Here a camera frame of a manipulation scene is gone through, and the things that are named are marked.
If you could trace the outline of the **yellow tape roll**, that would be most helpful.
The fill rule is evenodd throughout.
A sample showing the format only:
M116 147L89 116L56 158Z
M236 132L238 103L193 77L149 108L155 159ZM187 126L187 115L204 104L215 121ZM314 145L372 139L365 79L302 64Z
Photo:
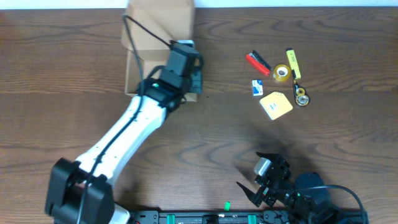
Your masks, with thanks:
M279 64L273 70L273 77L278 82L286 82L291 74L290 67L285 64Z

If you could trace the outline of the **white blue staples box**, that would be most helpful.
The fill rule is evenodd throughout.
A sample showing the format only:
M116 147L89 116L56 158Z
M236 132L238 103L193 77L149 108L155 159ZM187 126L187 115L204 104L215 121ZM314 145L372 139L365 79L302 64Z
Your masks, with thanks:
M252 95L253 96L263 95L262 80L252 80Z

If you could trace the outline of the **black correction tape dispenser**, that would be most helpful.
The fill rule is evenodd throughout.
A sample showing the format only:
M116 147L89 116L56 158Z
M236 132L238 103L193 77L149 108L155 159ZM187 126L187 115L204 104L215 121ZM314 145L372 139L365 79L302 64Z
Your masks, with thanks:
M299 85L296 80L293 81L293 89L296 105L300 107L307 106L310 103L310 97L306 89L302 85Z

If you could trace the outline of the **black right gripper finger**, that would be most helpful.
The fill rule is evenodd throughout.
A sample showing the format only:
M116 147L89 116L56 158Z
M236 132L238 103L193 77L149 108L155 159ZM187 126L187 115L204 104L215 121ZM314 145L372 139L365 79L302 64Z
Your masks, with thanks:
M247 187L245 187L243 184L240 182L236 182L237 185L243 190L244 194L246 197L249 199L249 201L255 205L256 207L260 206L260 202L258 201L258 195L255 194L253 191L249 190Z
M262 153L262 152L256 152L256 155L259 157L266 158L270 161L276 161L280 157L280 154L274 154L274 153Z

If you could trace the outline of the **yellow sticky notepad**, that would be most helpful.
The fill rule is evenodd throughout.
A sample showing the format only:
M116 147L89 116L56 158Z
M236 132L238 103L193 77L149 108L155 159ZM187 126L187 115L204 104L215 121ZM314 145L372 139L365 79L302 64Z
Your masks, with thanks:
M293 109L287 97L280 91L270 93L259 102L271 120L275 120Z

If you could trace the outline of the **red black stapler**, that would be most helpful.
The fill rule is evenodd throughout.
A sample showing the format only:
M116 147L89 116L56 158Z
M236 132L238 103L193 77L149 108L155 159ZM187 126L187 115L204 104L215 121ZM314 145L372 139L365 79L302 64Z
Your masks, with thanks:
M251 53L245 55L245 59L261 74L268 77L272 71L271 66L259 55L259 53L253 50Z

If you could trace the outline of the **brown cardboard box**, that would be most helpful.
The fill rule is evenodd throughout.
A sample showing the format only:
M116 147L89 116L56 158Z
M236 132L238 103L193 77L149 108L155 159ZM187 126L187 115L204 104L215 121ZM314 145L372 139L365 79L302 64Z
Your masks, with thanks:
M193 0L129 0L126 14L144 26L128 22L144 77L155 66L164 65L169 56L169 48L146 29L166 42L193 40Z

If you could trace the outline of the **yellow highlighter pen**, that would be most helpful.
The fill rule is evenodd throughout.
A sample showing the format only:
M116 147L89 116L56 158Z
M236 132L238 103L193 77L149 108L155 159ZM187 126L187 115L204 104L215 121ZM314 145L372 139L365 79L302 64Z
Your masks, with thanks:
M286 54L290 64L290 69L294 75L294 79L295 80L301 79L301 73L294 49L287 49Z

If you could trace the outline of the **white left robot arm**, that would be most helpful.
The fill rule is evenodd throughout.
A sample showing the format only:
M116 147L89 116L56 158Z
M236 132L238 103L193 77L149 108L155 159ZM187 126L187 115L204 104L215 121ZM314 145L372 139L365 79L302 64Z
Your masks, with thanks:
M192 40L170 43L165 65L138 85L138 94L114 126L75 161L52 167L45 212L55 223L128 223L131 213L114 201L124 166L168 115L185 101L200 77L203 60Z

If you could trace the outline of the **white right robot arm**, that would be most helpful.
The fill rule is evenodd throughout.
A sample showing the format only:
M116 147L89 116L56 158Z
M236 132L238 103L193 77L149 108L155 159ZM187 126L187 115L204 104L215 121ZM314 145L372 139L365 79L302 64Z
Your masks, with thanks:
M256 153L260 160L254 167L255 183L253 192L238 183L247 198L257 207L265 203L269 207L279 201L290 212L293 221L307 223L337 223L339 209L331 202L327 189L322 189L323 181L316 173L303 174L290 181L290 165L280 154Z

